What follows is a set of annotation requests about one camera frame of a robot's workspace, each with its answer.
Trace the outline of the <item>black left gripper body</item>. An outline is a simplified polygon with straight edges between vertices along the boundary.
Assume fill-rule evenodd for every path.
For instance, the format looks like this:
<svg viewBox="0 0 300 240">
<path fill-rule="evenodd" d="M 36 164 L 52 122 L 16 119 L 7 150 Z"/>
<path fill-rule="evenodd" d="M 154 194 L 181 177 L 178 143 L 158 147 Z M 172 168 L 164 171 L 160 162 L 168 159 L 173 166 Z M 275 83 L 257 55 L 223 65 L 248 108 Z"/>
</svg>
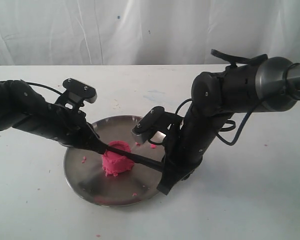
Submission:
<svg viewBox="0 0 300 240">
<path fill-rule="evenodd" d="M 100 144 L 92 126 L 79 114 L 46 102 L 39 94 L 23 94 L 22 103 L 22 131 L 78 149 L 95 150 Z"/>
</svg>

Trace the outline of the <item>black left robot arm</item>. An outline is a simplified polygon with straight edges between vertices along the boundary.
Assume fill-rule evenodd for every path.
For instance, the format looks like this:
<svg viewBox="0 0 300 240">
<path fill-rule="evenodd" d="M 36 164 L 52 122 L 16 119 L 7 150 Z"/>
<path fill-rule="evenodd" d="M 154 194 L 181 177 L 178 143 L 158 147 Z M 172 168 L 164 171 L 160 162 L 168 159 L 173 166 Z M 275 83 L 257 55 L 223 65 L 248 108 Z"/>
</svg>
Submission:
<svg viewBox="0 0 300 240">
<path fill-rule="evenodd" d="M 66 147 L 104 154 L 107 145 L 80 109 L 84 102 L 96 101 L 96 90 L 73 78 L 62 85 L 65 91 L 49 103 L 28 82 L 0 81 L 0 132 L 14 128 Z"/>
</svg>

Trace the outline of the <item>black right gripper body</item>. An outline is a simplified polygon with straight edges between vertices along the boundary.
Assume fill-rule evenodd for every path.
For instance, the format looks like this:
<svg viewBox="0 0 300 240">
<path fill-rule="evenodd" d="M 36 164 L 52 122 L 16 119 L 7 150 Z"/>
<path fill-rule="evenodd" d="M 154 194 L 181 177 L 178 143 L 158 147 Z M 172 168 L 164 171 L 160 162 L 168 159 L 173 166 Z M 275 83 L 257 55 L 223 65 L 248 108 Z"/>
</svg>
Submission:
<svg viewBox="0 0 300 240">
<path fill-rule="evenodd" d="M 171 127 L 165 142 L 165 157 L 180 167 L 184 179 L 202 161 L 205 152 L 205 121 L 200 115 L 187 114 L 182 123 Z"/>
</svg>

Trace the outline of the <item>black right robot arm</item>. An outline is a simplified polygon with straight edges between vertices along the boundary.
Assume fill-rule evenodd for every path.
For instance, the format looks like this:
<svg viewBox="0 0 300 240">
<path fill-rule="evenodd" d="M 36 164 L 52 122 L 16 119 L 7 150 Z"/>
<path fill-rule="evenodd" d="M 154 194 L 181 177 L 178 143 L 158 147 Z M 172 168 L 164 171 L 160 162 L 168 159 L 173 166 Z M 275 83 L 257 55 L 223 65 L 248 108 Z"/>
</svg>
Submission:
<svg viewBox="0 0 300 240">
<path fill-rule="evenodd" d="M 166 135 L 163 172 L 157 190 L 168 194 L 201 164 L 226 122 L 243 113 L 285 112 L 300 101 L 300 63 L 272 57 L 253 64 L 231 64 L 223 72 L 202 72 L 193 81 L 191 104 Z"/>
</svg>

